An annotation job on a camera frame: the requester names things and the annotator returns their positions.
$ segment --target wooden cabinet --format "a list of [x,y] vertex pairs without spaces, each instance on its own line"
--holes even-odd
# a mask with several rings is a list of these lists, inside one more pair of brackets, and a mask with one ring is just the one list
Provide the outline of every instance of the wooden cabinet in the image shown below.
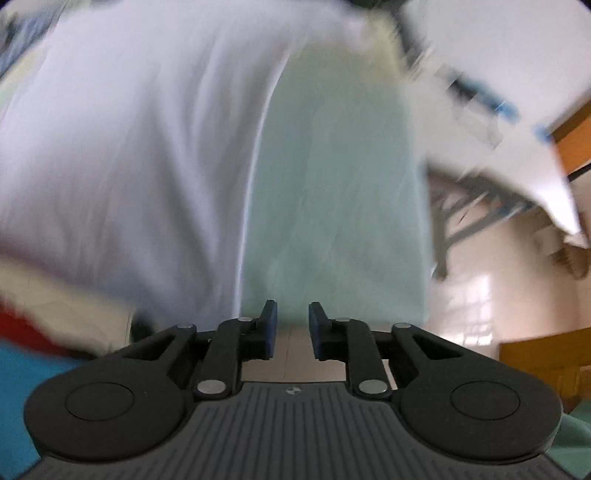
[[558,153],[567,174],[591,160],[591,101],[553,133]]
[[535,375],[563,399],[591,394],[591,328],[502,343],[499,360]]

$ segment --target light green cloth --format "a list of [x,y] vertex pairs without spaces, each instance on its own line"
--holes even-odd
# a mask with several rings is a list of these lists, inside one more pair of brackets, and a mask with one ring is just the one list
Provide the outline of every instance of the light green cloth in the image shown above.
[[579,480],[591,474],[591,401],[563,415],[548,456]]
[[361,57],[290,60],[271,98],[252,191],[242,314],[266,299],[282,322],[426,318],[430,233],[402,86]]

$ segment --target pile of laundry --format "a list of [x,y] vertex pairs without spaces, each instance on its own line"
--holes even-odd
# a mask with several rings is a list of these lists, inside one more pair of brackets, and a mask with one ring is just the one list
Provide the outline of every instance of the pile of laundry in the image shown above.
[[44,8],[26,14],[10,15],[0,10],[0,80],[62,15],[88,6],[89,0],[56,0]]

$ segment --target white wall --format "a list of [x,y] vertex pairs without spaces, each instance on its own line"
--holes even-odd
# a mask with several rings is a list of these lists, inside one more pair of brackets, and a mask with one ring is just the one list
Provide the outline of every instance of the white wall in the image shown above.
[[552,124],[591,88],[591,11],[578,0],[415,0],[423,34],[524,118]]

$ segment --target blue cloth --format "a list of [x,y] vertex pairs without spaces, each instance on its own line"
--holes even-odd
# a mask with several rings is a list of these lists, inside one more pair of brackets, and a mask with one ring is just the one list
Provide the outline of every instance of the blue cloth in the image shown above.
[[0,25],[0,79],[49,30],[65,6],[66,3],[61,2],[33,14],[17,17],[7,25]]
[[80,364],[27,352],[0,340],[0,476],[12,480],[39,460],[22,418],[31,392]]

